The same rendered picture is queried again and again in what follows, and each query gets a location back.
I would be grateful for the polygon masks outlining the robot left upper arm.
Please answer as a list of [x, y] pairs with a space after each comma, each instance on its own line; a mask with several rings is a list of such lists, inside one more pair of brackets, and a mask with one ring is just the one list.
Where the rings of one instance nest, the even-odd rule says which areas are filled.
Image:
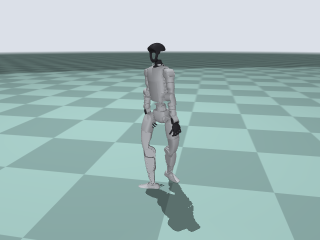
[[165, 78], [167, 93], [164, 95], [164, 99], [170, 102], [170, 94], [175, 94], [175, 71], [170, 68], [163, 68], [163, 77]]

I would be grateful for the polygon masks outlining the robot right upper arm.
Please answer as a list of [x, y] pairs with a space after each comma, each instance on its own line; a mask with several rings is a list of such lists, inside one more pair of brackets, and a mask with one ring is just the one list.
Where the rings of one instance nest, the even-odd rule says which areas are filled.
[[149, 91], [147, 71], [148, 71], [148, 68], [146, 68], [146, 69], [144, 70], [146, 88], [143, 90], [143, 94], [145, 94], [147, 97], [149, 97], [149, 96], [150, 96], [150, 91]]

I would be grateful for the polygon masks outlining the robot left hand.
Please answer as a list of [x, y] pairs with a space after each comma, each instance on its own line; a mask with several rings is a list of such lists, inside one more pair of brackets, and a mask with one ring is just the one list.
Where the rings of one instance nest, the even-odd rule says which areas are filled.
[[170, 131], [169, 135], [173, 132], [172, 137], [179, 135], [179, 133], [181, 133], [181, 127], [178, 124], [179, 121], [175, 122], [173, 121], [173, 119], [171, 118], [171, 124], [172, 124], [172, 130]]

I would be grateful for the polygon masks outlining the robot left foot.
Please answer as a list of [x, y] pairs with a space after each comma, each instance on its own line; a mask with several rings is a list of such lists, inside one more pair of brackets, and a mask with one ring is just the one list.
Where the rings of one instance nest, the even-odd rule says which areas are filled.
[[168, 177], [171, 181], [175, 182], [175, 183], [180, 182], [180, 180], [175, 176], [174, 173], [168, 174], [168, 173], [167, 173], [167, 170], [166, 170], [165, 173], [164, 173], [164, 175], [165, 175], [166, 177]]

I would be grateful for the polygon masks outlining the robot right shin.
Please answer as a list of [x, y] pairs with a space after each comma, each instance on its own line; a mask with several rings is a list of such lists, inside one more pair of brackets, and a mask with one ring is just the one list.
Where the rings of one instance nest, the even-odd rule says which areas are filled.
[[153, 157], [147, 157], [145, 152], [144, 153], [144, 160], [145, 160], [145, 166], [148, 173], [148, 178], [150, 181], [150, 185], [155, 184], [155, 170], [156, 170], [156, 155]]

